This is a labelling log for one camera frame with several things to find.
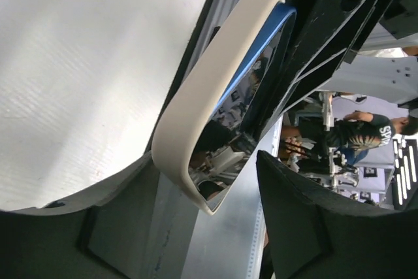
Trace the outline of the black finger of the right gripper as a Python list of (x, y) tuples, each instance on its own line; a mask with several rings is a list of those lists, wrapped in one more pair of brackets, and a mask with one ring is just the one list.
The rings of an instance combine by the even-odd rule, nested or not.
[(254, 133), (263, 135), (276, 117), (328, 80), (358, 38), (365, 39), (391, 0), (286, 0), (296, 8), (261, 85)]

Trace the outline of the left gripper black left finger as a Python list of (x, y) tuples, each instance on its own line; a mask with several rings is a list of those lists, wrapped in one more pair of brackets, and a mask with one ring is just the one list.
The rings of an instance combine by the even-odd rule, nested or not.
[(159, 171), (150, 154), (43, 208), (1, 213), (2, 278), (145, 278)]

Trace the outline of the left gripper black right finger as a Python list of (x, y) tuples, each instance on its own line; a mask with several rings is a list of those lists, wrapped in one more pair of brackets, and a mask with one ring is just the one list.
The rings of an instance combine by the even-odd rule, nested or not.
[(341, 196), (268, 152), (257, 177), (277, 278), (416, 278), (417, 211)]

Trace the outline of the clear translucent phone case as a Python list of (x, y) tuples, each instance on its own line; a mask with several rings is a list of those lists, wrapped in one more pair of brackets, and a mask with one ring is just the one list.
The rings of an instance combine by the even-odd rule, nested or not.
[(202, 195), (189, 164), (204, 128), (295, 10), (285, 0), (239, 0), (162, 114), (152, 140), (154, 165), (203, 212), (227, 194)]

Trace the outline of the dark blue phone case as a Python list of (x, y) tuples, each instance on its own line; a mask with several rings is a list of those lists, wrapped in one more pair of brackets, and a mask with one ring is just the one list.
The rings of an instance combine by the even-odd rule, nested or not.
[(189, 175), (209, 214), (218, 210), (258, 146), (253, 125), (285, 59), (296, 17), (296, 9), (284, 3), (272, 9), (193, 149)]

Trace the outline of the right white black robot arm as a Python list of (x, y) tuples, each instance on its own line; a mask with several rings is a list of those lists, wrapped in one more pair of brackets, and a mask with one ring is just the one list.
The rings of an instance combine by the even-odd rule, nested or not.
[(417, 58), (360, 53), (394, 0), (276, 1), (285, 24), (244, 121), (252, 135), (261, 138), (283, 112), (320, 89), (365, 93), (417, 112)]

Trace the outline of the person in black shirt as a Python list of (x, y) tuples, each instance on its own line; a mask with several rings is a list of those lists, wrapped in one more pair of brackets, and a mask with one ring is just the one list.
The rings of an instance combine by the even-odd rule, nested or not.
[(314, 142), (314, 151), (347, 148), (358, 154), (390, 143), (393, 137), (417, 133), (417, 118), (406, 116), (390, 119), (381, 114), (354, 111), (334, 123), (329, 131), (318, 120), (302, 120), (297, 126), (285, 125), (281, 139), (302, 138)]

